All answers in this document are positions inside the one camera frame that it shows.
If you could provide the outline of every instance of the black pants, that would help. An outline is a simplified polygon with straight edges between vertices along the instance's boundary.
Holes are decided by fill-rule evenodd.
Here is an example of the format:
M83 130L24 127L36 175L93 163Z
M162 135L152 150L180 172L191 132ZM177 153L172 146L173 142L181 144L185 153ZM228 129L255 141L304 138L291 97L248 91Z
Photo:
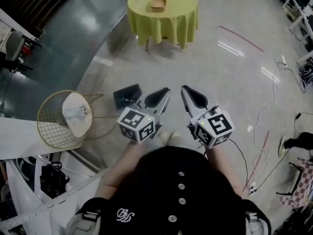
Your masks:
M313 134L302 132L297 139L288 139L284 142L285 149L299 147L306 150L313 150Z

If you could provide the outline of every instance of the black and white marker cube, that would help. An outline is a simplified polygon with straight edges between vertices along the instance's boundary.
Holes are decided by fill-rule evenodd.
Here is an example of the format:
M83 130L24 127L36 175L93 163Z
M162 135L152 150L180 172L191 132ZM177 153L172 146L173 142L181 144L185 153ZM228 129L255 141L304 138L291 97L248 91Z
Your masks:
M206 147L212 148L227 141L234 130L235 126L228 113L222 112L198 120L194 134Z
M155 118L140 111L126 107L117 120L122 135L140 143L156 131Z

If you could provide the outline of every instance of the red line on floor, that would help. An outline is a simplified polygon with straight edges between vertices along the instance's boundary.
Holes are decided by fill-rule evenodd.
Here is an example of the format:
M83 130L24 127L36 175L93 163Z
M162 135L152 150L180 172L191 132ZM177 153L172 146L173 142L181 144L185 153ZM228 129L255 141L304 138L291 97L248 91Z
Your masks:
M219 26L217 26L217 27L221 27L221 28L223 28L223 29L225 29L225 30L228 30L229 32L235 34L236 36L238 36L238 37L240 37L240 38L246 40L248 43L250 43L250 44L252 44L253 46L255 46L256 48L258 48L261 52L264 52L261 48L259 48L258 46L256 46L254 43L250 42L248 39L246 39L246 38L242 37L241 35L237 34L236 32L233 32L232 30L227 29L227 28L225 28L224 26L220 26L220 25L219 25Z
M269 131L268 131L268 133L267 133L267 135L266 135L266 138L265 138L265 140L264 140L264 144L263 144L263 149L264 149L264 147L265 147L265 145L266 145L266 142L267 142L267 140L268 140L268 135L269 135ZM259 159L258 159L258 161L256 162L256 165L255 165L255 167L257 167L258 166L258 163L259 163L259 161L260 161L260 158L261 158L261 156L259 157ZM248 182L247 182L247 184L245 185L245 187L243 188L243 192L245 191L245 189L247 188L247 185L249 185L249 183L250 183L250 180L251 180L251 178L252 178L252 176L253 176L253 173L254 173L254 171L252 171L252 173L251 173L251 175L250 175L250 177L249 177L249 179L248 179Z

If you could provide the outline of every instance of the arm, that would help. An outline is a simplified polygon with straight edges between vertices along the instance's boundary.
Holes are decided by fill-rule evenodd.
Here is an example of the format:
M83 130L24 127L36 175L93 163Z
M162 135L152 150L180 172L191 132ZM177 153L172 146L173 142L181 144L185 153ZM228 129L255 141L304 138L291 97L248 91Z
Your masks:
M132 172L139 159L141 158L144 150L144 143L130 142L122 155L122 157L116 162L115 165L103 176L102 189L100 197L110 199L116 192L119 184Z
M239 179L221 146L213 147L211 149L205 148L205 151L208 160L212 163L212 166L225 175L235 193L243 198L243 194L240 190L241 185Z

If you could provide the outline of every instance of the checkered mat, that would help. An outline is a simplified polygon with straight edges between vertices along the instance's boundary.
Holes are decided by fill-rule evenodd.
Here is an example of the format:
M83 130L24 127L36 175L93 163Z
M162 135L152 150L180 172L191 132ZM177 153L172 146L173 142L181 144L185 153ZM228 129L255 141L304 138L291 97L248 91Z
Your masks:
M292 196L281 196L280 198L280 202L283 205L294 208L307 204L313 181L313 163L301 158L298 158L298 163L303 168L303 173L297 189Z

